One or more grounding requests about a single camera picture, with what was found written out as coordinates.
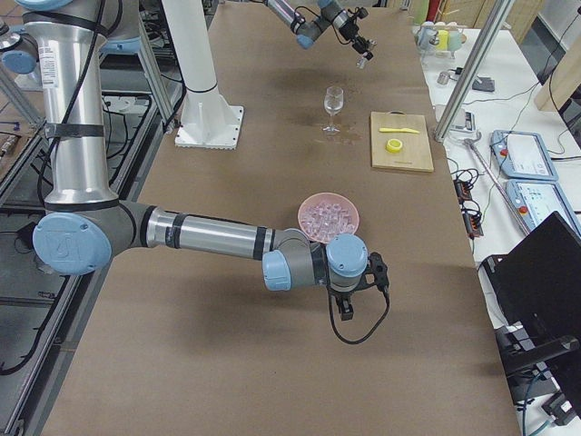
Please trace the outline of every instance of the brown tabletop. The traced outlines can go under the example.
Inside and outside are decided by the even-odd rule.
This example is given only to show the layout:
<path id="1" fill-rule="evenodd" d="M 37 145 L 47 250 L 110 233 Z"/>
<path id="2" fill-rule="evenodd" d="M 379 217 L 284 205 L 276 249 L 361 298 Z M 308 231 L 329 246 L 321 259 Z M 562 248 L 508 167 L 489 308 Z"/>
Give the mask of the brown tabletop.
<path id="1" fill-rule="evenodd" d="M 389 265 L 392 309 L 346 345 L 322 288 L 268 292 L 260 263 L 168 248 L 120 255 L 45 435 L 517 435 L 484 297 L 448 173 L 372 169 L 369 113 L 434 117 L 405 12 L 373 9 L 363 71 L 329 30 L 303 51 L 262 5 L 221 5 L 210 31 L 221 92 L 245 107 L 236 151 L 166 137 L 141 201 L 296 227 L 312 193 L 342 193 L 358 235 Z M 342 134 L 325 138 L 325 88 L 345 90 Z M 350 337 L 380 315 L 354 297 Z"/>

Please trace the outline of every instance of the bowl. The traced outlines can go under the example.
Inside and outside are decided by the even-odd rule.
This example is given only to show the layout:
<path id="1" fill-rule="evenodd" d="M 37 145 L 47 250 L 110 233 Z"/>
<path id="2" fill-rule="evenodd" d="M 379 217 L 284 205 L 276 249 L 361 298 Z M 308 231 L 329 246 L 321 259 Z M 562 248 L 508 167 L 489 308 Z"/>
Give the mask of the bowl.
<path id="1" fill-rule="evenodd" d="M 359 227 L 357 208 L 338 193 L 315 193 L 302 202 L 298 218 L 300 229 L 318 243 L 329 243 L 341 233 L 355 233 Z"/>

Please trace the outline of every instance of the computer monitor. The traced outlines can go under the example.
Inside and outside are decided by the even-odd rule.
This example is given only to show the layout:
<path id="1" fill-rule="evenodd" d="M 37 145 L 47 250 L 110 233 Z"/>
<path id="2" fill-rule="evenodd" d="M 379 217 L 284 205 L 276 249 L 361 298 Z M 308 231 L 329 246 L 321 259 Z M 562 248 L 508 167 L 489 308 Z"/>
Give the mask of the computer monitor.
<path id="1" fill-rule="evenodd" d="M 558 213 L 504 257 L 495 275 L 507 320 L 520 321 L 536 346 L 565 335 L 581 341 L 581 239 Z M 546 364 L 581 416 L 581 351 Z"/>

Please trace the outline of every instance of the robotic arm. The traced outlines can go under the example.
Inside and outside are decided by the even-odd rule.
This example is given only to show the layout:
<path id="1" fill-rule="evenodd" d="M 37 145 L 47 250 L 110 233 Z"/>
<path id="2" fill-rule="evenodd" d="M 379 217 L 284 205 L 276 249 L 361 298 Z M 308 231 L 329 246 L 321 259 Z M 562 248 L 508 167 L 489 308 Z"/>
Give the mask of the robotic arm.
<path id="1" fill-rule="evenodd" d="M 262 261 L 264 280 L 274 291 L 326 286 L 342 320 L 352 317 L 351 295 L 372 286 L 389 308 L 387 266 L 378 254 L 368 254 L 355 235 L 342 234 L 323 245 L 298 230 L 276 231 L 120 201 L 107 180 L 98 50 L 107 37 L 133 37 L 137 2 L 17 3 L 29 10 L 23 16 L 25 30 L 38 44 L 54 177 L 54 189 L 44 199 L 47 215 L 33 238 L 45 263 L 60 273 L 80 275 L 127 249 L 166 245 Z"/>
<path id="2" fill-rule="evenodd" d="M 297 12 L 298 8 L 293 8 L 285 0 L 265 0 L 264 4 L 290 28 L 297 36 L 297 43 L 304 49 L 311 48 L 317 38 L 328 27 L 333 26 L 361 55 L 357 62 L 358 68 L 365 67 L 365 63 L 373 57 L 371 51 L 376 42 L 360 36 L 357 25 L 358 18 L 363 19 L 368 15 L 364 7 L 358 7 L 351 12 L 345 11 L 336 0 L 319 0 L 320 15 L 307 22 L 305 17 Z"/>

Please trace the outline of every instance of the blue joint cap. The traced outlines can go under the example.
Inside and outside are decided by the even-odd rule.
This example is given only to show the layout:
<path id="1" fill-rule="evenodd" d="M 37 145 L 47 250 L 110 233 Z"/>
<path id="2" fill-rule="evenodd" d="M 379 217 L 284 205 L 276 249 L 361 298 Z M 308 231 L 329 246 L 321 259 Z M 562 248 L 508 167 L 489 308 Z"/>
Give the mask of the blue joint cap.
<path id="1" fill-rule="evenodd" d="M 2 64 L 17 74 L 29 74 L 36 68 L 36 57 L 23 50 L 13 50 L 2 54 Z"/>
<path id="2" fill-rule="evenodd" d="M 50 213 L 34 228 L 36 254 L 63 274 L 82 275 L 105 266 L 111 244 L 92 221 L 75 213 Z"/>
<path id="3" fill-rule="evenodd" d="M 288 291 L 291 288 L 291 270 L 280 250 L 262 256 L 264 283 L 271 291 Z"/>
<path id="4" fill-rule="evenodd" d="M 101 48 L 105 55 L 135 55 L 142 43 L 139 36 L 130 39 L 110 40 Z"/>
<path id="5" fill-rule="evenodd" d="M 357 277 L 367 268 L 365 243 L 354 234 L 342 233 L 327 245 L 329 267 L 341 277 Z"/>
<path id="6" fill-rule="evenodd" d="M 73 0 L 16 0 L 16 2 L 31 11 L 52 11 L 67 6 Z"/>
<path id="7" fill-rule="evenodd" d="M 315 42 L 306 35 L 297 35 L 297 43 L 304 48 L 309 50 Z"/>
<path id="8" fill-rule="evenodd" d="M 317 6 L 320 7 L 321 9 L 323 7 L 327 7 L 328 5 L 330 5 L 331 3 L 333 3 L 333 0 L 319 0 L 317 2 Z"/>

